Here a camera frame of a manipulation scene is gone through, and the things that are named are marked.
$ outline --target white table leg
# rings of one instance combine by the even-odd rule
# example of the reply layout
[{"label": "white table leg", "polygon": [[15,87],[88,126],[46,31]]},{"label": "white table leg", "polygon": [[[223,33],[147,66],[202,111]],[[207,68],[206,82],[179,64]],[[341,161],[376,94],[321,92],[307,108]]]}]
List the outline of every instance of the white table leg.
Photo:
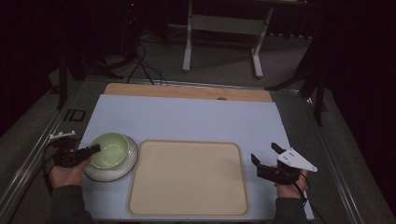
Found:
[{"label": "white table leg", "polygon": [[261,30],[260,35],[259,35],[259,41],[257,42],[256,48],[251,50],[251,56],[253,58],[253,65],[254,65],[254,71],[256,73],[256,77],[258,77],[258,78],[262,77],[262,65],[260,63],[259,52],[260,52],[260,49],[262,47],[262,41],[265,38],[265,33],[267,32],[267,28],[268,28],[268,25],[270,23],[270,19],[271,19],[273,11],[274,11],[273,7],[268,8],[267,16],[265,18],[264,23],[262,24],[262,30]]},{"label": "white table leg", "polygon": [[190,72],[191,63],[191,17],[192,17],[192,0],[189,1],[189,17],[187,19],[187,44],[184,52],[183,72]]}]

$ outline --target person's arm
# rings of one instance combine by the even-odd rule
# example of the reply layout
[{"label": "person's arm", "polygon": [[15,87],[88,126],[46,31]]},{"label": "person's arm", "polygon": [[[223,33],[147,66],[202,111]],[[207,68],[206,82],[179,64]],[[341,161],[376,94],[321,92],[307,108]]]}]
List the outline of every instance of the person's arm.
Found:
[{"label": "person's arm", "polygon": [[[307,175],[307,171],[302,170],[303,175]],[[300,175],[296,182],[302,191],[306,189],[306,181]],[[278,185],[276,184],[276,215],[273,224],[307,224],[304,202],[301,198],[300,191],[294,185]]]},{"label": "person's arm", "polygon": [[49,180],[54,190],[47,224],[94,223],[85,210],[81,188],[82,171],[89,163],[90,159],[73,168],[52,168]]}]

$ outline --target metal stand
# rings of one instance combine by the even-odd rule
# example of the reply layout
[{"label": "metal stand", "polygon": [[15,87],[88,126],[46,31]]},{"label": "metal stand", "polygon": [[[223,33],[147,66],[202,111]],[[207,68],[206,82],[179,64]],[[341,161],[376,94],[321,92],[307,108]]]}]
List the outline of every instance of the metal stand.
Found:
[{"label": "metal stand", "polygon": [[244,20],[235,18],[224,18],[215,16],[196,15],[192,13],[192,0],[189,1],[189,17],[187,20],[187,44],[184,53],[183,71],[190,71],[191,64],[191,37],[192,29],[206,30],[224,33],[235,33],[242,35],[257,35],[259,40],[255,48],[252,49],[251,55],[254,64],[256,77],[262,77],[262,66],[260,63],[259,52],[262,47],[262,41],[271,19],[273,7],[269,7],[265,21],[258,20]]}]

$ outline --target metal frame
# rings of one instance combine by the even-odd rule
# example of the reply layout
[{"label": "metal frame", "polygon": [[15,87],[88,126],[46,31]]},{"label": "metal frame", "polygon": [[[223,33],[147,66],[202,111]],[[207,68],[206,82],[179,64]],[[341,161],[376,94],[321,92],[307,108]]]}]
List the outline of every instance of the metal frame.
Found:
[{"label": "metal frame", "polygon": [[[133,83],[137,84],[149,84],[147,80],[137,79],[133,80]],[[178,86],[195,86],[195,87],[214,87],[214,88],[236,88],[236,89],[252,89],[252,90],[263,90],[263,88],[249,88],[249,87],[235,87],[235,86],[222,86],[222,85],[210,85],[210,84],[196,84],[196,83],[185,83],[185,82],[172,82],[172,85]],[[32,178],[32,174],[34,169],[36,168],[41,152],[45,145],[48,143],[48,136],[51,133],[54,133],[62,122],[62,117],[66,113],[67,106],[73,101],[74,97],[77,95],[78,91],[82,87],[82,82],[77,82],[71,87],[71,95],[69,99],[65,102],[65,106],[63,110],[59,110],[56,113],[52,120],[49,122],[46,130],[42,133],[40,138],[38,139],[35,147],[32,152],[29,154],[28,158],[22,164],[20,169],[14,175],[12,181],[9,183],[5,193],[2,195],[0,199],[0,223],[7,222],[7,218],[9,218],[9,214],[12,212],[15,203],[20,198],[20,195],[28,181]],[[298,91],[280,91],[278,94],[298,94]],[[341,169],[338,165],[338,162],[335,159],[334,154],[332,153],[332,148],[322,130],[318,127],[315,122],[314,117],[312,116],[313,104],[310,99],[302,98],[303,103],[305,104],[306,113],[308,117],[311,119],[312,126],[316,129],[318,133],[318,137],[320,138],[320,142],[323,145],[323,148],[326,152],[326,160],[329,163],[330,171],[332,173],[332,178],[334,180],[334,184],[337,187],[340,198],[344,203],[346,213],[349,217],[351,223],[364,223],[361,217],[361,212],[359,211],[357,205],[355,204],[354,196],[349,188],[344,175],[341,172]]]},{"label": "metal frame", "polygon": [[18,171],[12,177],[11,182],[5,190],[5,193],[0,198],[0,223],[6,223],[9,218],[9,214],[15,209],[15,204],[20,198],[20,195],[25,188],[25,185],[32,181],[32,175],[35,172],[35,168],[41,159],[41,153],[47,143],[49,142],[49,136],[54,133],[58,128],[59,124],[62,122],[62,118],[66,113],[67,106],[72,102],[74,97],[77,95],[78,90],[82,87],[82,82],[77,81],[70,88],[70,97],[64,102],[63,109],[58,110],[48,126],[38,138],[35,146],[33,147],[31,153],[28,155],[26,160],[20,166]]},{"label": "metal frame", "polygon": [[243,35],[257,35],[259,40],[256,47],[251,50],[251,56],[256,77],[262,78],[262,65],[259,58],[259,52],[262,48],[262,41],[265,38],[273,11],[274,7],[268,8],[264,21],[195,15],[192,13],[192,0],[190,0],[189,17],[187,19],[187,44],[184,52],[183,71],[190,71],[192,29],[196,29]]}]

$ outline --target table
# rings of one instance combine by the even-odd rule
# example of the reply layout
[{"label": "table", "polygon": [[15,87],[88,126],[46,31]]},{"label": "table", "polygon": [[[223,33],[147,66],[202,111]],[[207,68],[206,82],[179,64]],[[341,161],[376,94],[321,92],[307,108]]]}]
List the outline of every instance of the table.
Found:
[{"label": "table", "polygon": [[[193,95],[194,99],[184,98],[189,95]],[[214,100],[219,97],[228,100]],[[125,133],[138,145],[146,139],[235,142],[242,151],[249,210],[240,217],[133,216],[126,205],[132,171],[121,179],[107,183],[95,182],[84,176],[84,200],[94,219],[252,221],[274,216],[276,188],[273,183],[256,176],[256,168],[250,161],[250,153],[253,153],[262,163],[275,165],[276,154],[270,149],[270,142],[289,147],[276,105],[271,102],[267,91],[110,84],[93,111],[80,146],[87,146],[94,137],[105,132]],[[313,218],[309,205],[305,207],[305,212],[308,218]]]}]

